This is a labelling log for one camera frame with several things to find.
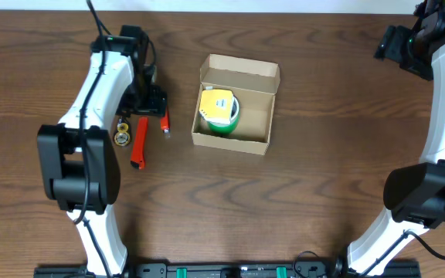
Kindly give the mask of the orange utility knife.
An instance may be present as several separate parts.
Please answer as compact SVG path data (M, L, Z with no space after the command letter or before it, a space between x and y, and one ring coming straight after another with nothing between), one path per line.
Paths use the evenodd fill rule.
M144 169L146 160L144 158L144 144L148 131L148 118L140 117L131 152L131 165L136 169Z

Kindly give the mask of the orange lighter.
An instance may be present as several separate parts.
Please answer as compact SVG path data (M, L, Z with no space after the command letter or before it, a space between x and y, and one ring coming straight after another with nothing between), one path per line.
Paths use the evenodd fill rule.
M164 134L170 133L168 108L165 109L165 115L160 119L160 127Z

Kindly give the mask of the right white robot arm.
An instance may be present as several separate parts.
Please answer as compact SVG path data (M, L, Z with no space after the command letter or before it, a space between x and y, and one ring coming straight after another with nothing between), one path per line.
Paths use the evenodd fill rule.
M426 143L418 164L389 174L382 211L337 259L332 276L383 276L410 241L445 222L445 0L424 1L414 15L412 28L387 28L374 57L433 82Z

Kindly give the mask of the green tape roll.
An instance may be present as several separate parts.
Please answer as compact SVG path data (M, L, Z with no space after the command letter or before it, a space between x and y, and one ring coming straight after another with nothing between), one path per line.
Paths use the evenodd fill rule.
M209 129L217 134L227 135L232 133L238 123L240 118L240 108L239 108L239 101L237 98L233 98L233 108L230 118L229 124L219 124L215 122L208 121Z

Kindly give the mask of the yellow sticky note pad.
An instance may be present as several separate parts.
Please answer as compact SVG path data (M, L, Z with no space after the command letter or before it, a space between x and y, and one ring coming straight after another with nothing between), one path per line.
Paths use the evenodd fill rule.
M233 111L234 95L231 90L203 90L199 113L208 122L228 125Z

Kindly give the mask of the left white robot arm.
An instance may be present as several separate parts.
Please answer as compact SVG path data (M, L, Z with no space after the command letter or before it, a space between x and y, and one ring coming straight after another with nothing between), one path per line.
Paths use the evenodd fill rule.
M135 277L117 228L114 203L121 171L114 152L116 117L167 117L168 97L147 65L147 33L123 25L119 35L100 33L90 45L90 68L72 107L56 125L37 134L47 198L74 221L86 250L84 266L38 267L36 277Z

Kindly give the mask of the cardboard box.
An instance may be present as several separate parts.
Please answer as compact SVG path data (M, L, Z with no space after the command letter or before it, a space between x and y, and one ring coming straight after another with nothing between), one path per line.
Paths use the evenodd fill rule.
M232 91L239 102L239 121L231 133L218 134L196 111L193 144L264 155L270 144L279 85L276 63L210 54L200 68L199 93L208 88Z

